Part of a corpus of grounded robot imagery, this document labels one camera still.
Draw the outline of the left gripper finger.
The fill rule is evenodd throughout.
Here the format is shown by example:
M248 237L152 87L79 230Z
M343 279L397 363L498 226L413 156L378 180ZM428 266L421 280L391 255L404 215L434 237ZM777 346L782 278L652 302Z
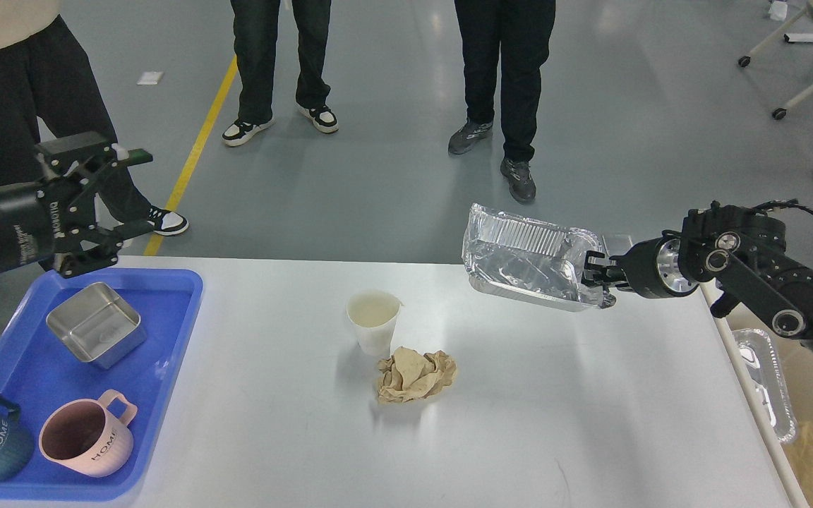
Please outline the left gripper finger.
M106 269L117 263L117 254L127 241L153 231L154 226L145 219L113 229L95 223L67 227L54 240L54 270L70 279Z
M96 132L39 143L35 156L42 170L43 195L58 198L61 205L81 205L93 199L117 170L154 160L145 149L125 149Z

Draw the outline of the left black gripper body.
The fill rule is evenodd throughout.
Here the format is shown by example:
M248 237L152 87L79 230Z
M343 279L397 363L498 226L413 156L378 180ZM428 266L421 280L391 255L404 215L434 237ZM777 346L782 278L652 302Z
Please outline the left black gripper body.
M0 187L0 273L54 261L52 191L55 182Z

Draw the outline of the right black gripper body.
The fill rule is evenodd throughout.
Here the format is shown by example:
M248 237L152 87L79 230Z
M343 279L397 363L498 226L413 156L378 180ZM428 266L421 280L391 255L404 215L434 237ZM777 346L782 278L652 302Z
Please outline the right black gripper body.
M680 239L655 238L632 246L618 258L624 274L620 291L631 291L646 298L684 297L694 292L697 284L687 279L680 265Z

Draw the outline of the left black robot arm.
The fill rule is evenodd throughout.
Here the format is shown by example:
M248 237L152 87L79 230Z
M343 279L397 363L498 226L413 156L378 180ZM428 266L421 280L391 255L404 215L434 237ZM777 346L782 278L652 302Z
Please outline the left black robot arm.
M87 132L39 143L35 154L40 179L0 187L0 273L52 260L70 279L115 265L127 240L152 231L145 219L100 227L95 212L107 177L152 161L145 149L126 150Z

